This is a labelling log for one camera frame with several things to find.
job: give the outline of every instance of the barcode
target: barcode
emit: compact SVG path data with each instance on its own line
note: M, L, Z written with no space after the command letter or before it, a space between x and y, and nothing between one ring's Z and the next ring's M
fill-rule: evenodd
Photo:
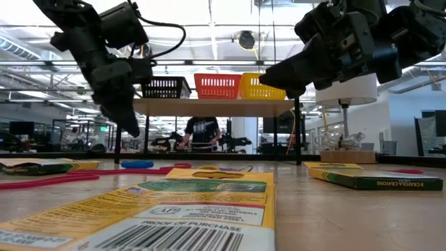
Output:
M97 249L236 251L243 234L205 227L133 225L95 246Z

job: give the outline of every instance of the plastic basket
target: plastic basket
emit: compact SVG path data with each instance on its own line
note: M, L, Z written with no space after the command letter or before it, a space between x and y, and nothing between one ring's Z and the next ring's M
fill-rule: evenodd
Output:
M141 85L143 98L189 98L192 91L184 77L152 77Z
M260 84L261 73L243 73L239 95L247 100L284 100L285 90Z
M194 78L200 99L237 99L242 75L196 73Z

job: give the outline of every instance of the crayola logo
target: crayola logo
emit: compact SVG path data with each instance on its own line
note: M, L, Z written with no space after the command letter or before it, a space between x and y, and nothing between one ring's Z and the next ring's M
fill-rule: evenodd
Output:
M27 172L28 171L25 168L16 168L16 167L14 167L14 168L6 168L6 167L4 167L3 170L5 172Z
M377 181L376 185L381 186L403 186L403 187L424 187L423 182L407 182L407 181Z

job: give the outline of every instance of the black basket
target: black basket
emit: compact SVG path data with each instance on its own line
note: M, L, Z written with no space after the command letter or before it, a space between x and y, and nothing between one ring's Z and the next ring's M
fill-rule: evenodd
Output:
M184 77L152 77L141 85L143 98L189 98L192 91Z

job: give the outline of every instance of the blue object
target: blue object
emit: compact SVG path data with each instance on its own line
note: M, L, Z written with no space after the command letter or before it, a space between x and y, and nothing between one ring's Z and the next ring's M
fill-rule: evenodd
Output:
M153 161L150 160L134 160L123 161L121 166L127 169L147 169L153 167Z

